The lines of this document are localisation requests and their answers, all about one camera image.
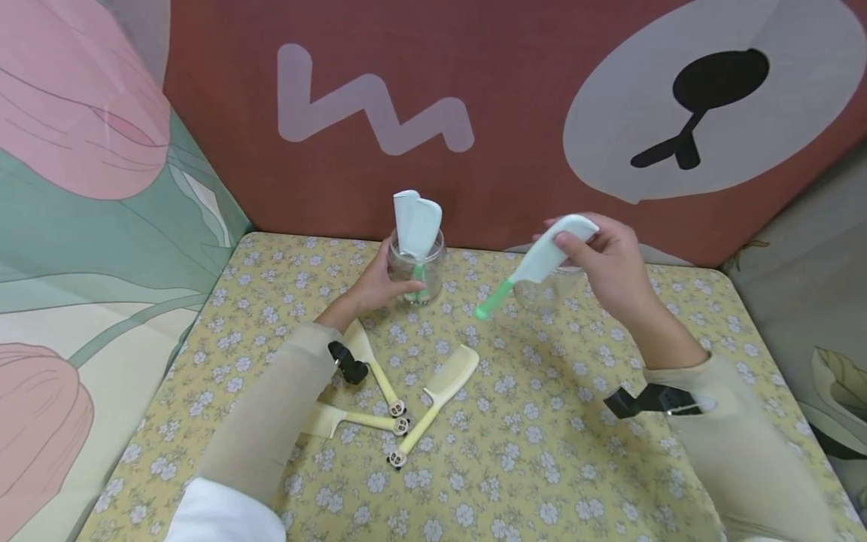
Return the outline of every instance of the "child's right hand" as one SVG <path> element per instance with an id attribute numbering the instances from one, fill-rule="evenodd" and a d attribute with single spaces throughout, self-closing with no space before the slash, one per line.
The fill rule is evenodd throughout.
<path id="1" fill-rule="evenodd" d="M 650 285 L 636 233 L 625 224 L 593 212 L 583 216 L 599 226 L 588 243 L 568 232 L 554 238 L 560 250 L 584 269 L 596 299 L 611 316 L 630 328 L 668 311 Z M 548 219 L 551 227 L 557 219 Z"/>

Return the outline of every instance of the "pink tulip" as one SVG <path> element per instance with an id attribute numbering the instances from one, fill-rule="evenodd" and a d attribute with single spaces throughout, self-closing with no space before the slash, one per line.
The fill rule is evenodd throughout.
<path id="1" fill-rule="evenodd" d="M 166 164 L 169 104 L 96 0 L 3 0 L 0 148 L 49 182 L 124 199 Z"/>
<path id="2" fill-rule="evenodd" d="M 0 412 L 0 542 L 8 542 L 60 491 L 94 404 L 78 371 L 54 351 L 4 343 Z"/>

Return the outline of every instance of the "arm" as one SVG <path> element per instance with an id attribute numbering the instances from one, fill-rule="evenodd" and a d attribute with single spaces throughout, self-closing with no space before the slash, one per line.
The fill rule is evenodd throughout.
<path id="1" fill-rule="evenodd" d="M 388 279 L 388 242 L 345 294 L 315 322 L 299 325 L 214 434 L 178 505 L 166 542 L 285 539 L 269 508 L 286 462 L 318 396 L 336 371 L 332 341 L 361 314 L 421 291 Z"/>
<path id="2" fill-rule="evenodd" d="M 336 371 L 328 344 L 365 312 L 424 284 L 388 279 L 388 243 L 314 323 L 298 326 L 213 436 L 199 476 L 268 505 L 316 398 Z"/>
<path id="3" fill-rule="evenodd" d="M 728 360 L 710 356 L 667 310 L 634 323 L 648 382 L 711 397 L 698 416 L 667 416 L 730 540 L 833 539 L 822 493 Z"/>
<path id="4" fill-rule="evenodd" d="M 709 413 L 667 420 L 728 539 L 833 539 L 822 493 L 752 390 L 730 362 L 709 355 L 653 292 L 635 233 L 615 220 L 586 216 L 601 228 L 588 245 L 568 233 L 555 242 L 587 272 L 599 303 L 629 330 L 647 381 L 716 403 Z"/>

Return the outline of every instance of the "wrist strap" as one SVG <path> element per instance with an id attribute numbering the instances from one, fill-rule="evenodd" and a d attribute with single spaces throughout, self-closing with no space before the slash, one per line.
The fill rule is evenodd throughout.
<path id="1" fill-rule="evenodd" d="M 672 416 L 699 415 L 703 410 L 688 391 L 661 384 L 648 384 L 638 397 L 623 388 L 609 395 L 605 405 L 621 420 L 644 411 L 664 412 Z"/>
<path id="2" fill-rule="evenodd" d="M 360 384 L 368 375 L 368 366 L 364 362 L 359 362 L 352 356 L 342 343 L 332 341 L 328 345 L 328 352 L 334 358 L 334 363 L 343 375 L 343 380 L 350 384 Z"/>

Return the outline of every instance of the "floral tablecloth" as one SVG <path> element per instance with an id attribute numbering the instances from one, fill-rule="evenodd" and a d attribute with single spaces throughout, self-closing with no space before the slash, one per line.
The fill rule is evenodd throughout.
<path id="1" fill-rule="evenodd" d="M 162 540 L 198 458 L 298 322 L 345 291 L 377 244 L 252 233 L 225 269 L 79 540 Z M 292 540 L 717 540 L 720 525 L 660 415 L 617 420 L 602 399 L 644 381 L 635 345 L 583 276 L 541 317 L 514 299 L 489 322 L 473 308 L 520 256 L 452 249 L 441 296 L 362 320 L 418 419 L 422 388 L 460 343 L 475 375 L 395 471 L 388 432 L 342 424 L 302 436 L 274 507 Z M 724 353 L 818 480 L 842 540 L 867 533 L 729 280 L 650 266 L 657 293 Z M 326 401 L 387 415 L 375 379 L 337 379 Z"/>

